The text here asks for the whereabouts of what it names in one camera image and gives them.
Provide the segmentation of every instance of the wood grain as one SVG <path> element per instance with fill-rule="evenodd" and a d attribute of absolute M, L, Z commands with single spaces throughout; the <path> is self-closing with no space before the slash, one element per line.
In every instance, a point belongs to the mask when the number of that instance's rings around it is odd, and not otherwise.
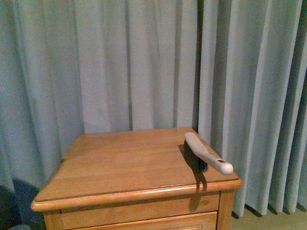
<path fill-rule="evenodd" d="M 63 230 L 60 211 L 46 212 L 44 219 L 47 230 Z"/>
<path fill-rule="evenodd" d="M 230 230 L 234 195 L 234 190 L 221 191 L 216 230 Z"/>
<path fill-rule="evenodd" d="M 235 173 L 224 176 L 212 167 L 194 172 L 188 166 L 182 149 L 187 132 L 194 131 L 184 127 L 80 135 L 31 207 L 49 211 L 240 187 Z"/>
<path fill-rule="evenodd" d="M 201 230 L 215 230 L 216 212 L 112 224 L 79 230 L 190 230 L 199 227 L 199 225 L 201 225 Z"/>
<path fill-rule="evenodd" d="M 216 211 L 218 206 L 219 193 L 215 193 L 203 196 L 178 196 L 173 199 L 168 197 L 150 202 L 129 202 L 88 210 L 67 210 L 62 211 L 61 217 L 64 229 L 75 229 Z"/>

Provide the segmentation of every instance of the hand brush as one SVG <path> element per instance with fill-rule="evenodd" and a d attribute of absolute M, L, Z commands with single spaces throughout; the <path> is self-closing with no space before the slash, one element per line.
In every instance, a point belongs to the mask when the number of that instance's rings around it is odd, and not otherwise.
<path fill-rule="evenodd" d="M 194 133 L 186 133 L 184 137 L 184 149 L 188 157 L 196 157 L 199 161 L 197 168 L 198 171 L 205 171 L 207 169 L 207 164 L 209 164 L 223 175 L 232 174 L 232 172 L 234 171 L 233 166 L 230 163 L 225 162 L 221 158 L 210 154 L 207 148 L 202 144 L 202 142 Z"/>

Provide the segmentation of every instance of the drawer front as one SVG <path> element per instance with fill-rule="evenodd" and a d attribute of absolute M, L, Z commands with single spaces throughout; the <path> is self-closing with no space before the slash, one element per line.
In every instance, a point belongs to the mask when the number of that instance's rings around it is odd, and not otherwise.
<path fill-rule="evenodd" d="M 219 194 L 178 196 L 142 202 L 88 210 L 62 211 L 63 227 L 68 230 L 216 211 L 219 205 Z"/>
<path fill-rule="evenodd" d="M 79 230 L 215 230 L 217 212 L 112 224 Z"/>

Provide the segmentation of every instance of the white brush handle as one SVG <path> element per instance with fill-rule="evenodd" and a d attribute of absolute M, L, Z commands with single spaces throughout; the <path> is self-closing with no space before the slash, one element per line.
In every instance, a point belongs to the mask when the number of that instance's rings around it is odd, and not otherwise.
<path fill-rule="evenodd" d="M 223 161 L 221 158 L 211 155 L 194 133 L 186 133 L 184 138 L 193 153 L 204 162 L 211 165 L 223 175 L 229 175 L 233 173 L 234 168 L 232 167 L 232 164 Z"/>

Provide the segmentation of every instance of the curtain fold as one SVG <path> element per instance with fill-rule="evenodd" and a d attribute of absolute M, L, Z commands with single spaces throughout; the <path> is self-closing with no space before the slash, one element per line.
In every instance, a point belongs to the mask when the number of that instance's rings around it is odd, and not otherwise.
<path fill-rule="evenodd" d="M 307 206 L 306 4 L 2 1 L 0 225 L 43 228 L 30 203 L 78 134 L 163 127 L 233 164 L 239 216 Z"/>

